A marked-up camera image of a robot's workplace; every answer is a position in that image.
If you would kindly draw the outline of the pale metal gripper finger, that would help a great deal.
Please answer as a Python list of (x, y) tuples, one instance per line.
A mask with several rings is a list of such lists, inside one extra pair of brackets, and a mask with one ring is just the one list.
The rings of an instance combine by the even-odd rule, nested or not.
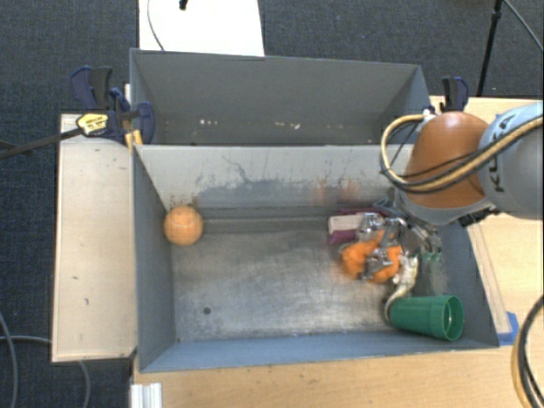
[(383, 225), (383, 216), (375, 212), (366, 212), (362, 215), (359, 226), (355, 231), (357, 241), (372, 241), (378, 236)]
[(362, 280), (390, 280), (396, 275), (394, 249), (378, 248), (365, 259), (360, 273)]

